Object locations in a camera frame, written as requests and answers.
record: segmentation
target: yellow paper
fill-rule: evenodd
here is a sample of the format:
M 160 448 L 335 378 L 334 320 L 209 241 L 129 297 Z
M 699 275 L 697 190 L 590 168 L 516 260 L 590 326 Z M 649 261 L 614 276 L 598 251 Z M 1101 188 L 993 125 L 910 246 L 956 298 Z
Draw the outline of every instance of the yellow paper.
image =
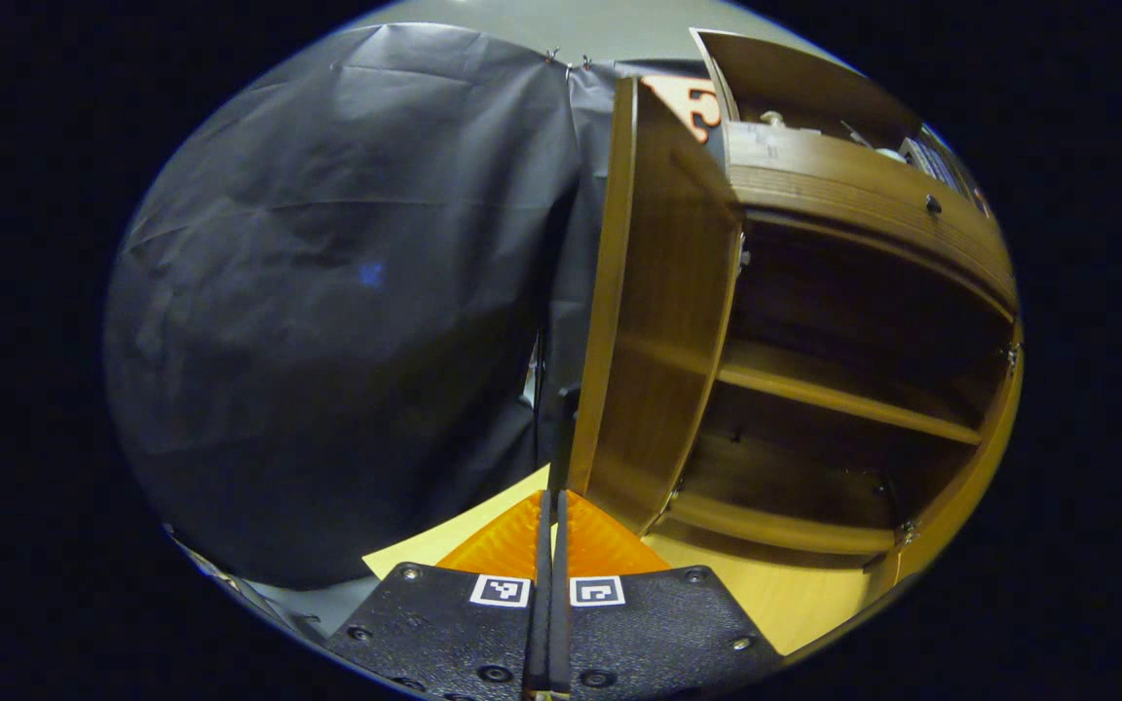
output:
M 543 465 L 522 482 L 489 498 L 467 513 L 425 529 L 413 537 L 388 545 L 384 550 L 364 555 L 361 562 L 384 579 L 399 563 L 436 564 L 458 545 L 462 545 L 477 529 L 517 505 L 531 494 L 549 488 L 549 465 Z

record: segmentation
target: orange plastic piece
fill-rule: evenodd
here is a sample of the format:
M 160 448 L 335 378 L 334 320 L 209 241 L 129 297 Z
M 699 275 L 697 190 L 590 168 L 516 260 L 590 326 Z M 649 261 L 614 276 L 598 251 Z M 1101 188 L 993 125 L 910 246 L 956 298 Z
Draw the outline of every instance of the orange plastic piece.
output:
M 523 498 L 477 529 L 436 563 L 436 566 L 485 575 L 530 578 L 535 581 L 535 543 L 540 527 L 540 496 Z
M 637 575 L 671 569 L 600 507 L 570 490 L 565 496 L 570 577 Z

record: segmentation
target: wooden cabinet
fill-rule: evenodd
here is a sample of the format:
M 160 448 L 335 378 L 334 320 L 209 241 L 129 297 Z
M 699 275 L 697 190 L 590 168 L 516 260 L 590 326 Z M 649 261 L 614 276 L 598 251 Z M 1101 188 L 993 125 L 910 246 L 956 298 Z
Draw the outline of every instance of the wooden cabinet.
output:
M 863 607 L 938 554 L 997 467 L 1022 373 L 1011 262 L 965 192 L 834 133 L 895 144 L 916 114 L 732 37 L 698 33 L 726 164 L 617 85 L 570 488 L 675 553 L 847 572 Z M 816 131 L 739 121 L 757 110 Z

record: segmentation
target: cabinet door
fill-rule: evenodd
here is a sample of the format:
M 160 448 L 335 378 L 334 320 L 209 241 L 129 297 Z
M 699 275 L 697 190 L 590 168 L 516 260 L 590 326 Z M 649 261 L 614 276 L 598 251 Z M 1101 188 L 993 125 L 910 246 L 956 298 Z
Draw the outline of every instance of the cabinet door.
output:
M 664 509 L 698 433 L 742 218 L 690 130 L 637 77 L 619 80 L 569 485 L 632 532 Z

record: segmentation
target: wooden shelf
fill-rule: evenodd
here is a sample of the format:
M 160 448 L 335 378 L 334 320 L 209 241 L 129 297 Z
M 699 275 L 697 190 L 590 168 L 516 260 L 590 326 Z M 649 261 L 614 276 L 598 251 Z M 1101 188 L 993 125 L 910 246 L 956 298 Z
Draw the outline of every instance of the wooden shelf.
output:
M 895 544 L 895 534 L 890 528 L 848 527 L 797 519 L 732 506 L 687 490 L 669 502 L 669 518 L 743 541 L 810 553 L 872 556 L 892 550 Z
M 718 381 L 766 395 L 865 417 L 868 421 L 977 445 L 981 436 L 945 408 L 911 387 L 877 381 L 840 366 L 770 345 L 727 339 Z

